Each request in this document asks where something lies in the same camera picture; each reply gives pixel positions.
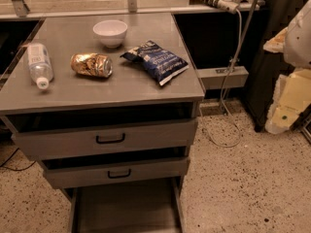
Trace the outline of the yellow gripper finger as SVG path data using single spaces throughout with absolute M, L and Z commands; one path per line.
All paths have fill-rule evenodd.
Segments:
M 311 70 L 296 68 L 288 76 L 280 75 L 272 100 L 265 130 L 271 134 L 290 130 L 311 104 Z

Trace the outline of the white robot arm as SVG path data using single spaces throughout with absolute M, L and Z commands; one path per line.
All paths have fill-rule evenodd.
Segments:
M 311 104 L 311 0 L 263 49 L 281 52 L 284 61 L 294 67 L 288 76 L 279 76 L 265 123 L 267 132 L 280 134 L 289 130 Z

